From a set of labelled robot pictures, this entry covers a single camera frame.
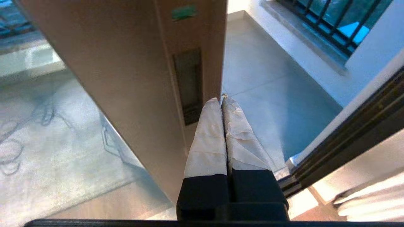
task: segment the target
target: white wall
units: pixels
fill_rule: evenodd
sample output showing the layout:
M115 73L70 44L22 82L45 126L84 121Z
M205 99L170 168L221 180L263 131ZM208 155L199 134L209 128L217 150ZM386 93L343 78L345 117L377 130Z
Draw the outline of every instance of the white wall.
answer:
M346 74L341 76L263 9L260 2L250 0L248 14L342 107L404 47L404 1L395 0L346 62Z
M227 13L247 10L250 0L227 0Z

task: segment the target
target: window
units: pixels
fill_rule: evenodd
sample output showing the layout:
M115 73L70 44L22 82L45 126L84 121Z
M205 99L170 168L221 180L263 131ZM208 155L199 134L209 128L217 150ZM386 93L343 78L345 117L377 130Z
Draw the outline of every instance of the window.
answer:
M42 40L41 34L32 26L11 0L0 0L0 53L16 45Z
M278 0L350 56L392 0Z

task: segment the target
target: door frame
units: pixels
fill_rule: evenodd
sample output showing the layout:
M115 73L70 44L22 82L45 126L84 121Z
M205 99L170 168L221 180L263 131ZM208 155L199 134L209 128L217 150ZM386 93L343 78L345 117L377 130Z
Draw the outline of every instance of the door frame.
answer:
M286 197L311 186L404 128L404 67L278 180Z

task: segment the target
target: rug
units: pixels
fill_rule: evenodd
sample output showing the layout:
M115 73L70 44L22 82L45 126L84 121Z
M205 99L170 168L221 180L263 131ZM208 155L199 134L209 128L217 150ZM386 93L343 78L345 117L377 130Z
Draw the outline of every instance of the rug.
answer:
M104 149L99 109L71 72L0 88L0 126L1 226L150 177ZM152 199L145 212L170 204L162 192Z

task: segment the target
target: white curtain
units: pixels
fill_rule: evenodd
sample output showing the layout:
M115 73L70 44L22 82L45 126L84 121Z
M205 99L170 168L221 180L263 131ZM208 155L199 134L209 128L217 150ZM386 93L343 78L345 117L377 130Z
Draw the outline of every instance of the white curtain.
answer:
M348 221L404 221L404 172L338 198Z

